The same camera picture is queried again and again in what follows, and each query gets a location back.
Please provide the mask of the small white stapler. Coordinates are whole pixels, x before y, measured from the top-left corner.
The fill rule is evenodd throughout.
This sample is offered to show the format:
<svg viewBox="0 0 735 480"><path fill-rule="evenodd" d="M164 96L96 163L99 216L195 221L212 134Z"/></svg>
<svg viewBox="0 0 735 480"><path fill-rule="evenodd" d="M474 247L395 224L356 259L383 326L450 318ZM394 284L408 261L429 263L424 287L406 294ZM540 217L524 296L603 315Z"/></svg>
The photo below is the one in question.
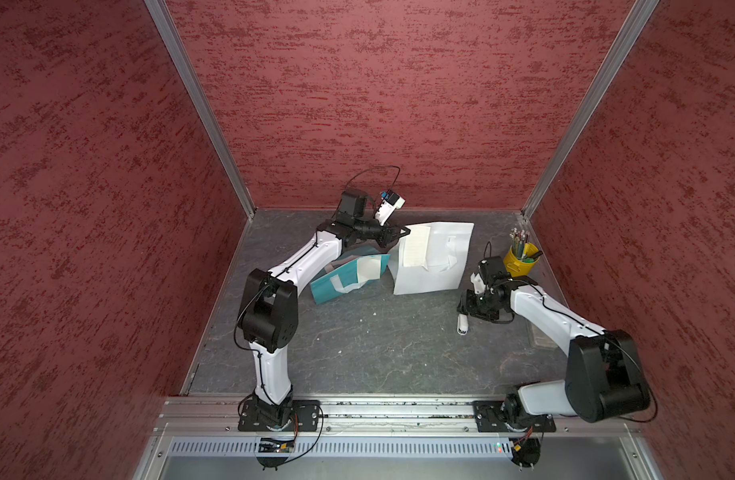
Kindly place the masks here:
<svg viewBox="0 0 735 480"><path fill-rule="evenodd" d="M457 333L461 336L467 335L469 332L469 316L467 314L460 313L457 316Z"/></svg>

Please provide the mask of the white gift bag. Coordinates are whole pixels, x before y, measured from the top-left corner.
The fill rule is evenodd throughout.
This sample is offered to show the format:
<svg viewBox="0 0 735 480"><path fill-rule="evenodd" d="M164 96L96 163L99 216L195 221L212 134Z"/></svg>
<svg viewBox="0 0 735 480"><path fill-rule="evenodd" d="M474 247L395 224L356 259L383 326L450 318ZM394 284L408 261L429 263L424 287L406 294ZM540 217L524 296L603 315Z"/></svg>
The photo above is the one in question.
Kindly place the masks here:
<svg viewBox="0 0 735 480"><path fill-rule="evenodd" d="M403 238L389 252L389 271L393 276L395 295L457 290L463 278L475 224L469 222L422 224L431 227L427 267L403 267L401 263Z"/></svg>

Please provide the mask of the teal gift bag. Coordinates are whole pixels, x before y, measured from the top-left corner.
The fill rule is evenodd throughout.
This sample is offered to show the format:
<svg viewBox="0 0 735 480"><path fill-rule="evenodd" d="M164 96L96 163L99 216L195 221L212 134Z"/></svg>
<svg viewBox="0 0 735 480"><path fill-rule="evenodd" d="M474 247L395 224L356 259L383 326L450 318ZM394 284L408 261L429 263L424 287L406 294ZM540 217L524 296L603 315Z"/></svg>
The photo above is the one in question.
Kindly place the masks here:
<svg viewBox="0 0 735 480"><path fill-rule="evenodd" d="M335 300L376 282L387 270L389 254L379 253L375 247L356 247L327 264L310 288L315 304Z"/></svg>

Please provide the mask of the paper receipt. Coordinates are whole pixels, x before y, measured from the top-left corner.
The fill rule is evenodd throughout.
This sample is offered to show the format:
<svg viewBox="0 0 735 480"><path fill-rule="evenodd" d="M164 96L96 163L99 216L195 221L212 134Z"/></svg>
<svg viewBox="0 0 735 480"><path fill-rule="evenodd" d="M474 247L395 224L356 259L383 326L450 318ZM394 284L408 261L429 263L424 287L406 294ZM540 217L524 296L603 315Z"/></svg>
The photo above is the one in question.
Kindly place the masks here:
<svg viewBox="0 0 735 480"><path fill-rule="evenodd" d="M431 227L425 224L409 226L411 233L403 238L403 267L427 267L427 250Z"/></svg>

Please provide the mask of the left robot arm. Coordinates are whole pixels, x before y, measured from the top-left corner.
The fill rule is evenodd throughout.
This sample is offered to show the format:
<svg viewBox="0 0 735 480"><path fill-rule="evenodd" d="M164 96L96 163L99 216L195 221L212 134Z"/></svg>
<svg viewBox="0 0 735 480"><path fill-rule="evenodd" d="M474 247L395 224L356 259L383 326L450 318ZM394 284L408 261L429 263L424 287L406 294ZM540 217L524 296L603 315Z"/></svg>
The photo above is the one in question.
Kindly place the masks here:
<svg viewBox="0 0 735 480"><path fill-rule="evenodd" d="M300 250L270 270L253 270L246 281L233 340L254 358L256 387L251 412L271 429L285 428L294 415L293 385L288 373L288 345L299 326L299 296L316 274L345 249L373 241L387 249L411 233L389 222L405 198L389 189L365 214L369 194L348 188L336 212L314 231Z"/></svg>

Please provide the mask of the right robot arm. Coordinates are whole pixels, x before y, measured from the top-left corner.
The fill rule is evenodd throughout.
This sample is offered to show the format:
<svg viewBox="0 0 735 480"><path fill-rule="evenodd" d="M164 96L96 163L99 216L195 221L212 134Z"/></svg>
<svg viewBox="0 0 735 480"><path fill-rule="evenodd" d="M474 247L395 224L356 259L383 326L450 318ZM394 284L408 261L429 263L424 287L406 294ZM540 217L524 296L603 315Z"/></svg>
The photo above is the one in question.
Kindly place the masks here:
<svg viewBox="0 0 735 480"><path fill-rule="evenodd" d="M623 330L609 330L563 306L527 276L513 277L503 259L481 260L471 289L457 306L457 331L469 320L503 324L501 314L529 321L567 358L563 380L523 385L507 394L490 416L513 432L529 431L555 416L587 423L625 417L655 407L637 345Z"/></svg>

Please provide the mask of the yellow pencil bucket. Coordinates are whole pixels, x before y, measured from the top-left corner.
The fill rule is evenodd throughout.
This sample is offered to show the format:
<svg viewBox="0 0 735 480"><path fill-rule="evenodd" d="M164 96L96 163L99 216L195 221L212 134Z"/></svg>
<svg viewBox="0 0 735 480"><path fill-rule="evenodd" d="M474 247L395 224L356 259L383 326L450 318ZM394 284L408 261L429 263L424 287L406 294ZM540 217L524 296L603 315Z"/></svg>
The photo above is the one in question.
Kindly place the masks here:
<svg viewBox="0 0 735 480"><path fill-rule="evenodd" d="M505 270L513 278L527 276L543 256L543 251L531 243L531 236L527 230L513 228L509 232L509 237L511 247L503 260Z"/></svg>

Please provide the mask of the grey sharpening stone block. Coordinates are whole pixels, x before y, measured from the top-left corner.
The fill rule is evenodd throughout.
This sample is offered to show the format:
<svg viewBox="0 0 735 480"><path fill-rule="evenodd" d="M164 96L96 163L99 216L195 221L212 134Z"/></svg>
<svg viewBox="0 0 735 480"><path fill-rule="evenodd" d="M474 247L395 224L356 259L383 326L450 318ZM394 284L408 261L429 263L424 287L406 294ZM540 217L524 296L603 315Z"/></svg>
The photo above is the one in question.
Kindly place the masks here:
<svg viewBox="0 0 735 480"><path fill-rule="evenodd" d="M543 330L531 322L529 322L529 341L531 341L531 346L535 348L559 349L559 345L557 345L555 340L551 339L549 335L545 334Z"/></svg>

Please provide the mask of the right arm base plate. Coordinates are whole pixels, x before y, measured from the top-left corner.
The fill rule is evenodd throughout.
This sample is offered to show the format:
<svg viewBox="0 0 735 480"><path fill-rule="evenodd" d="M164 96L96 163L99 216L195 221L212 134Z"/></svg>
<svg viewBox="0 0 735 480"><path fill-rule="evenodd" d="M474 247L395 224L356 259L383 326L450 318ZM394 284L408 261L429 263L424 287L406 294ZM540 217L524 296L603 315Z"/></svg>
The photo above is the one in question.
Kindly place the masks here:
<svg viewBox="0 0 735 480"><path fill-rule="evenodd" d="M473 402L473 419L479 433L525 434L555 433L557 426L549 415L527 413L517 400Z"/></svg>

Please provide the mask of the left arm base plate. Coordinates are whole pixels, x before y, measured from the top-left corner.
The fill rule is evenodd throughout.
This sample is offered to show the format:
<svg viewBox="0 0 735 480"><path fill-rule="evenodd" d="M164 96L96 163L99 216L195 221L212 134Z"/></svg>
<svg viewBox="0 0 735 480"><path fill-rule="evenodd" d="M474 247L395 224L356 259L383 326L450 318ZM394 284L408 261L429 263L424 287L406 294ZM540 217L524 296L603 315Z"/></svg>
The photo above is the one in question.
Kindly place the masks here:
<svg viewBox="0 0 735 480"><path fill-rule="evenodd" d="M321 425L321 404L288 400L282 406L253 397L239 409L239 432L315 432Z"/></svg>

